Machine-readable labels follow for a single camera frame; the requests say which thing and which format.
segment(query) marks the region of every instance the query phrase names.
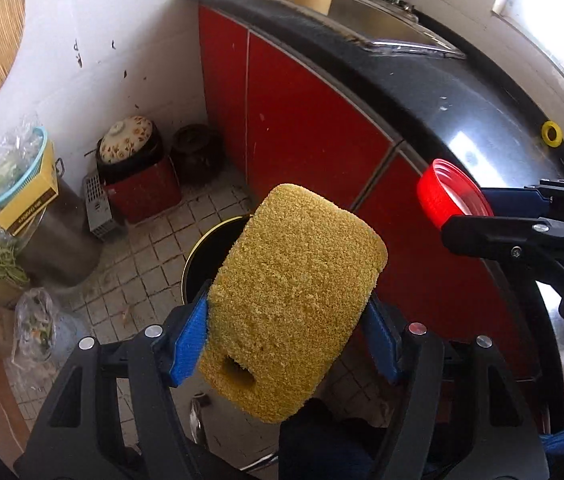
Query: floral pot lid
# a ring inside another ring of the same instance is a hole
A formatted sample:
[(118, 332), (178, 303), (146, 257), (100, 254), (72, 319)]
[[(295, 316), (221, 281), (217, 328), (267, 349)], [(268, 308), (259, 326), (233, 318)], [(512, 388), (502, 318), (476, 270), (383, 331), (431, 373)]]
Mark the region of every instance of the floral pot lid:
[(153, 122), (139, 115), (118, 121), (102, 138), (99, 156), (105, 164), (115, 164), (137, 153), (151, 138)]

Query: sponge hole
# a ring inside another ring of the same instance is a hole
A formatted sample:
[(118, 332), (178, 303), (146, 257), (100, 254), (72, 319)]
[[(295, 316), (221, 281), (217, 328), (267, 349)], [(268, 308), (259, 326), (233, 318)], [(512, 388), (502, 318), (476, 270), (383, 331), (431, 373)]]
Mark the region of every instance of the sponge hole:
[(255, 377), (230, 356), (222, 362), (222, 372), (240, 388), (251, 389), (255, 386)]

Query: sink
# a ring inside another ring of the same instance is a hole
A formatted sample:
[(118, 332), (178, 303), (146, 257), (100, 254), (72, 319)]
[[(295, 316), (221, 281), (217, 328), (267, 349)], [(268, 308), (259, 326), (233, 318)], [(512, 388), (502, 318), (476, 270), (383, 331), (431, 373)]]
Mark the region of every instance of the sink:
[(414, 14), (383, 0), (333, 0), (328, 16), (288, 0), (276, 1), (311, 16), (363, 48), (381, 54), (465, 58), (451, 43), (422, 27)]

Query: red cabinet door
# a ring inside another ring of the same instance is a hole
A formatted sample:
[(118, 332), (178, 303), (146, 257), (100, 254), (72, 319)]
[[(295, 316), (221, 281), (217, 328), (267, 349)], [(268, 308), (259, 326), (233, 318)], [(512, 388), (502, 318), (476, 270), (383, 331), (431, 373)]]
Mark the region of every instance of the red cabinet door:
[(484, 263), (451, 254), (424, 215), (415, 186), (419, 175), (401, 155), (391, 163), (357, 215), (382, 237), (389, 263), (377, 292), (411, 321), (444, 338), (469, 341), (488, 335), (517, 378), (529, 377), (533, 352)]
[(391, 146), (347, 99), (254, 34), (247, 96), (247, 176), (259, 198), (291, 183), (350, 208)]
[(221, 132), (228, 157), (245, 173), (249, 32), (204, 6), (199, 6), (199, 28), (208, 121)]

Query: black pot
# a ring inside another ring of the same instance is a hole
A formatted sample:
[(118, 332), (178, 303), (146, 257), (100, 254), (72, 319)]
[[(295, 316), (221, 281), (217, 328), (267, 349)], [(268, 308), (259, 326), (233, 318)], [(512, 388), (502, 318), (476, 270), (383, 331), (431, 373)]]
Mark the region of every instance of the black pot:
[(114, 164), (107, 164), (99, 154), (99, 146), (102, 139), (97, 143), (95, 161), (97, 162), (97, 173), (104, 185), (115, 184), (133, 174), (146, 170), (157, 164), (164, 157), (164, 141), (159, 134), (159, 130), (153, 123), (153, 133), (140, 150), (133, 153), (126, 160), (120, 160)]
[(171, 161), (180, 183), (196, 186), (206, 184), (222, 169), (222, 137), (205, 124), (185, 126), (173, 137)]
[(207, 232), (188, 256), (182, 276), (182, 300), (193, 301), (206, 280), (214, 280), (251, 215), (230, 218)]

